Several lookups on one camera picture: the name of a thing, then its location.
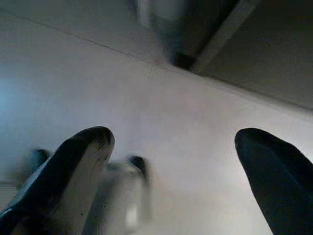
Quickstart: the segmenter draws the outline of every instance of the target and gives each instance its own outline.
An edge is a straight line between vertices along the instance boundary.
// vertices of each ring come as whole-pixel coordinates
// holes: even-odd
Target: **black rubber pad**
[[[248,128],[235,137],[252,192],[275,235],[313,234],[313,165],[293,145]]]

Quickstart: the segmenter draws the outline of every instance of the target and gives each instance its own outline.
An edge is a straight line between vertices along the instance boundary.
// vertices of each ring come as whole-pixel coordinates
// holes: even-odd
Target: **white surface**
[[[163,58],[157,36],[138,23],[135,0],[1,0],[0,9],[153,62]]]
[[[271,234],[235,152],[259,127],[313,159],[310,113],[169,71],[51,28],[0,16],[0,172],[29,149],[55,150],[104,125],[112,159],[149,159],[153,220],[140,234]]]

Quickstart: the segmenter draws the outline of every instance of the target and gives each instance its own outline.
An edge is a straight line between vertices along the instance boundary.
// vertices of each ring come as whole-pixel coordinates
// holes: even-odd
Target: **blurry object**
[[[141,157],[108,164],[83,234],[130,234],[151,218],[148,166]]]
[[[188,69],[237,2],[137,0],[137,13],[142,25],[159,34],[169,62]]]
[[[34,173],[47,159],[49,152],[45,149],[34,149],[29,155],[24,157],[21,164],[15,166],[10,171],[10,181],[6,182],[8,185],[15,186],[19,189],[25,181]]]
[[[290,143],[259,129],[240,130],[235,144],[272,232],[313,234],[313,164]]]

